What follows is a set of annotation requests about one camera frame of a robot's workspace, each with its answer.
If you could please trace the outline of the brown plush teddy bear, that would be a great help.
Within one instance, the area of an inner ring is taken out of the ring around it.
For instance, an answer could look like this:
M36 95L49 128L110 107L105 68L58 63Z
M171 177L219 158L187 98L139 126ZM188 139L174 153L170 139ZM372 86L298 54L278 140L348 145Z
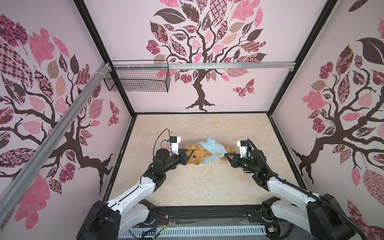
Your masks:
M185 147L188 155L192 155L188 161L188 164L193 165L207 165L213 160L222 160L226 161L225 154L236 154L236 150L232 147L223 146L224 152L221 153L221 150L218 152L214 150L214 153L211 153L209 150L205 149L199 144L192 144Z

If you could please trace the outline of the light blue teddy shirt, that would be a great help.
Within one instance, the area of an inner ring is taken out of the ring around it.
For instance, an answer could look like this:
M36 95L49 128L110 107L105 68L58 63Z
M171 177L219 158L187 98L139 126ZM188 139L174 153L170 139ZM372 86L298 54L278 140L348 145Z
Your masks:
M211 160L222 158L225 156L225 154L228 153L225 147L219 144L212 137L208 137L208 139L205 142L198 142L197 144L211 153L210 157L203 158L204 165L209 164Z

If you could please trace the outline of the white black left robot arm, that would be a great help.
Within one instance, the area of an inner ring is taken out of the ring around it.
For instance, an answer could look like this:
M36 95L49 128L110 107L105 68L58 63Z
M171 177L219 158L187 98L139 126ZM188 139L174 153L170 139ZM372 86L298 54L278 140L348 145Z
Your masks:
M150 208L142 201L164 183L168 171L185 166L193 154L193 150L186 149L173 155L167 149L158 150L137 184L106 203L97 201L92 205L76 239L116 240L122 232L145 222Z

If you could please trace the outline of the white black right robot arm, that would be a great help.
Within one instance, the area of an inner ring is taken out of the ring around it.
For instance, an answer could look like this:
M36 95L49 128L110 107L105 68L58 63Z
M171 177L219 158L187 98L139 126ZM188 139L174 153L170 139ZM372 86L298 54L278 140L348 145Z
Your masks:
M255 183L274 194L262 203L265 221L283 219L309 232L316 240L349 240L356 228L330 195L317 195L282 179L259 150L225 154L233 168L251 173Z

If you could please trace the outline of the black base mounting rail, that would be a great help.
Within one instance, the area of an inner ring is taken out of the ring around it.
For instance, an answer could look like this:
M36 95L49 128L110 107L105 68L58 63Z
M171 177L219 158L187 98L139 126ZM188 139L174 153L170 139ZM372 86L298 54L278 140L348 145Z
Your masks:
M111 231L136 225L160 225L169 222L175 224L197 223L205 220L247 220L249 223L272 225L286 222L286 218L267 214L264 205L233 205L233 206L155 206L142 200L131 210L123 214L120 205L111 205L102 201L96 202L90 209L82 228L110 229Z

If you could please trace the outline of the aluminium rail back wall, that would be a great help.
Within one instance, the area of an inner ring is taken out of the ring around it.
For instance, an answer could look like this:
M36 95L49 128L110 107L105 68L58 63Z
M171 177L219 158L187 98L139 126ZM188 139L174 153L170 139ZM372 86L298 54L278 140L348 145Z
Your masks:
M113 61L116 69L157 68L161 70L208 70L208 69L293 69L294 62L258 62L258 63L170 63L161 61L160 64L154 61Z

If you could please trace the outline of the aluminium rail wall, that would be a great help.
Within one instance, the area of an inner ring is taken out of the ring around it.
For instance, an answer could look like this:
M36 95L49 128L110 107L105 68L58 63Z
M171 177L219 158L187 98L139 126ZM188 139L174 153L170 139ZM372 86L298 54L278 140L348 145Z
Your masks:
M19 202L27 188L35 179L44 163L49 159L64 134L70 128L72 122L79 115L81 109L86 105L94 90L104 80L105 76L111 71L110 63L103 63L91 78L81 94L71 104L63 117L55 125L52 132L47 136L43 143L37 148L32 158L24 165L20 173L14 178L5 192L1 195L1 224L5 222L14 207Z
M161 70L208 70L208 69L293 69L294 62L258 62L258 63L170 63L161 61L160 64L154 61L113 61L116 69L157 68Z

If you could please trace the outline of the aluminium rail left wall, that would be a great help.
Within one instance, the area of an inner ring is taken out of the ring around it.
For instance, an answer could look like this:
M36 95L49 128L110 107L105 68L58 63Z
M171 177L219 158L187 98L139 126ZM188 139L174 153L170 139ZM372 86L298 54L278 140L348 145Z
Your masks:
M14 178L5 192L1 195L1 224L5 222L14 207L19 202L27 188L35 179L44 163L49 159L64 134L70 128L72 122L79 115L81 109L86 105L94 90L104 80L105 76L111 71L110 63L103 63L91 78L81 94L71 104L63 117L55 125L52 132L47 136L43 143L37 148L32 158L24 165L20 173Z

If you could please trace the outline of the black corner frame post left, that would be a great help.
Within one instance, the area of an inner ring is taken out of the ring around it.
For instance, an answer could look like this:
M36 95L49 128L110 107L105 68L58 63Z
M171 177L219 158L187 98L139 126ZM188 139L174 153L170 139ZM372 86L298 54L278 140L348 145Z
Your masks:
M104 63L108 63L109 66L112 68L110 70L110 73L112 74L112 80L114 81L115 85L117 86L117 90L120 94L120 96L122 97L122 100L125 104L125 107L127 108L130 116L132 118L135 117L136 113L130 103L130 100L126 94L126 92L124 91L123 89L123 85L120 81L120 78L118 77L117 75L117 72L115 71L114 67L113 67L113 64L112 64L112 61L111 61L111 58L107 52L107 49L101 39L101 36L96 28L96 25L94 24L93 22L93 19L90 15L90 12L86 6L86 3L85 1L83 0L74 0L74 4L89 32L89 34L91 35L91 38L103 60Z

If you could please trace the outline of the black corner frame post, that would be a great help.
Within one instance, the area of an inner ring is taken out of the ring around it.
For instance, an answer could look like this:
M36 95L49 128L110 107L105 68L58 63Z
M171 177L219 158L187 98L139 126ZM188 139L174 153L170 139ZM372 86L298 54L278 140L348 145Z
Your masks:
M117 72L115 71L114 67L113 67L113 64L112 64L112 61L111 61L111 58L107 52L107 49L101 39L101 36L96 28L96 25L94 24L93 22L93 19L90 15L90 12L86 6L86 3L85 1L83 0L74 0L74 4L89 32L89 34L91 35L91 38L103 60L104 63L108 63L109 66L112 68L110 70L110 73L112 74L112 80L114 81L115 85L117 86L117 90L120 94L120 96L122 97L122 100L125 104L125 107L127 108L130 116L132 118L135 117L136 113L130 103L130 100L126 94L126 92L124 91L123 89L123 85L120 81L120 78L118 77L117 75Z
M286 78L284 79L282 85L280 86L276 96L273 99L272 105L268 110L268 116L272 116L275 110L277 109L279 103L281 102L285 92L287 91L289 85L293 81L296 73L299 71L299 68L301 67L302 63L306 59L307 55L309 54L309 51L311 50L312 46L315 43L315 40L320 35L321 30L325 27L328 19L330 18L334 8L337 6L339 1L337 0L328 0L326 1L326 4L324 5L319 17L317 18L312 30L310 31L309 36L307 37L306 41L304 42L303 47L299 51L299 54L295 60L295 66L292 68L292 70L289 71Z

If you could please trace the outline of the black corner frame post right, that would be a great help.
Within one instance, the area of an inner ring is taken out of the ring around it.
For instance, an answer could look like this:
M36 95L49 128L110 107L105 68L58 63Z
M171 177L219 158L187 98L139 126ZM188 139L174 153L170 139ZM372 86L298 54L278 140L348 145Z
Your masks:
M268 110L268 116L272 116L275 110L277 109L279 103L281 102L285 92L287 91L289 85L293 81L296 73L299 71L299 68L301 67L302 63L306 59L307 55L309 54L309 51L311 50L312 46L315 43L315 40L320 35L321 30L325 27L328 19L330 18L334 8L337 6L339 1L337 0L328 0L326 1L326 4L324 5L319 17L317 18L312 30L310 31L309 36L307 37L306 41L304 42L303 47L299 51L299 54L295 60L295 66L292 68L292 70L289 71L286 78L284 79L282 85L280 86L276 96L273 99L272 105Z

